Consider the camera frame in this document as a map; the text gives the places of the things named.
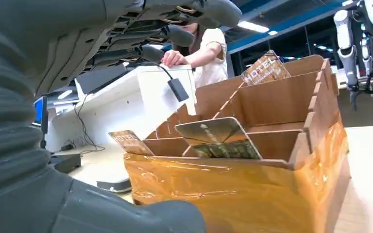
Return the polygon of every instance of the black device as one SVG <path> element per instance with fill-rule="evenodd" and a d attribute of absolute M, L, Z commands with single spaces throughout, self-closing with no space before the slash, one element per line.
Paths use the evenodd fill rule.
<path fill-rule="evenodd" d="M 76 77 L 76 81 L 78 81 L 84 94 L 90 94 L 101 90 L 126 73 L 128 73 L 127 68 L 123 64 L 120 64 L 118 66 L 83 73 Z"/>
<path fill-rule="evenodd" d="M 69 173 L 81 166 L 81 154 L 53 155 L 49 165 L 62 173 Z"/>
<path fill-rule="evenodd" d="M 160 64 L 151 62 L 154 66 L 158 66 L 159 68 L 163 69 L 165 73 L 169 76 L 170 80 L 168 81 L 168 85 L 170 86 L 172 92 L 174 93 L 176 99 L 179 102 L 187 100 L 189 98 L 188 93 L 185 91 L 184 86 L 182 86 L 181 81 L 179 79 L 174 79 L 167 69 L 163 68 Z"/>
<path fill-rule="evenodd" d="M 181 81 L 179 81 L 179 79 L 171 78 L 171 80 L 168 81 L 168 85 L 170 86 L 172 92 L 179 102 L 182 102 L 189 98 L 188 93 L 185 91 L 185 88 L 182 86 L 182 83 Z"/>

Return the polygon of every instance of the cardboard organizer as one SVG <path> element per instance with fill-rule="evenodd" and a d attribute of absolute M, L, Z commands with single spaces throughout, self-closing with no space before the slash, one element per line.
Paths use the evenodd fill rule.
<path fill-rule="evenodd" d="M 198 157 L 175 125 L 235 117 L 264 159 L 292 166 L 312 153 L 337 121 L 338 87 L 329 60 L 318 55 L 284 65 L 292 77 L 253 86 L 235 77 L 198 88 L 196 116 L 183 105 L 143 142 L 157 156 Z"/>
<path fill-rule="evenodd" d="M 182 106 L 143 140 L 155 156 L 125 155 L 134 201 L 188 200 L 208 232 L 331 232 L 350 179 L 336 78 L 318 55 L 284 65 L 282 80 L 198 88 L 196 116 Z M 174 128 L 220 117 L 235 117 L 266 160 L 199 158 Z"/>

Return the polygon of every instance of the woman's hand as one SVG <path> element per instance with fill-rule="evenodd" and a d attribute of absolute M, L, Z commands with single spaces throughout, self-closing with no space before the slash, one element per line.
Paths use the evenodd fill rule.
<path fill-rule="evenodd" d="M 175 50 L 167 51 L 161 59 L 161 62 L 168 67 L 188 64 L 185 57 L 179 51 Z"/>

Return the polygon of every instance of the humanoid robot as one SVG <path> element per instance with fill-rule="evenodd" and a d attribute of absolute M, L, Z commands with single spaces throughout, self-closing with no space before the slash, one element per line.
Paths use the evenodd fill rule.
<path fill-rule="evenodd" d="M 360 79 L 356 71 L 357 48 L 353 43 L 351 21 L 362 22 L 368 33 L 368 38 L 363 38 L 360 45 L 362 59 L 365 66 L 366 84 L 360 87 Z M 340 10 L 334 15 L 337 28 L 338 55 L 344 65 L 347 76 L 347 89 L 350 91 L 350 101 L 356 109 L 356 99 L 359 94 L 373 95 L 371 79 L 373 78 L 373 0 L 360 0 L 352 4 L 349 10 Z"/>

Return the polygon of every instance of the white tabletop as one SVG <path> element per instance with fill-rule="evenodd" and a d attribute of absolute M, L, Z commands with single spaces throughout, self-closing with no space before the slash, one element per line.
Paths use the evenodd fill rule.
<path fill-rule="evenodd" d="M 352 180 L 335 233 L 373 233 L 373 126 L 346 128 L 346 131 L 350 143 Z M 96 185 L 97 180 L 112 181 L 127 176 L 123 165 L 123 150 L 117 145 L 105 147 L 105 151 L 84 155 L 82 167 L 70 175 L 91 185 Z M 132 201 L 130 194 L 120 196 Z"/>

